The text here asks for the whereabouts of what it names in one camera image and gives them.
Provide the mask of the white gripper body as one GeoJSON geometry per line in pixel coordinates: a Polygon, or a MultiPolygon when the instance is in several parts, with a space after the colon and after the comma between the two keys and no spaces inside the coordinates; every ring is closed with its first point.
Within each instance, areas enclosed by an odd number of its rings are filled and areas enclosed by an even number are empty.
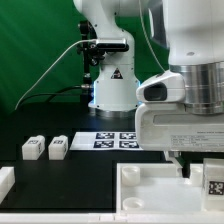
{"type": "Polygon", "coordinates": [[[194,115],[180,104],[142,103],[135,131],[144,150],[224,152],[224,114],[194,115]]]}

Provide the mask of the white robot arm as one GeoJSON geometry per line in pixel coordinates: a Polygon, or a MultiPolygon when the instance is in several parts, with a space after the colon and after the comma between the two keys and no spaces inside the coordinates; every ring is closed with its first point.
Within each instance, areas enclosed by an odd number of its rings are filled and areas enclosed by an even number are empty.
{"type": "Polygon", "coordinates": [[[224,152],[224,0],[73,0],[104,56],[92,113],[135,115],[139,146],[161,151],[180,171],[183,152],[224,152]],[[168,70],[139,82],[134,40],[118,16],[147,12],[152,38],[169,50],[168,70]]]}

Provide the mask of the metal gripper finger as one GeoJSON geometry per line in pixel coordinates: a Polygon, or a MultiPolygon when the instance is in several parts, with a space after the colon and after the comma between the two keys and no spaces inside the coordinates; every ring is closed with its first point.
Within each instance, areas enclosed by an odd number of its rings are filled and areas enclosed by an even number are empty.
{"type": "Polygon", "coordinates": [[[178,152],[178,151],[168,151],[168,152],[165,153],[165,159],[167,161],[172,162],[176,166],[177,173],[178,173],[179,176],[181,176],[182,175],[182,169],[183,169],[183,166],[184,166],[184,160],[181,157],[181,153],[178,152]]]}

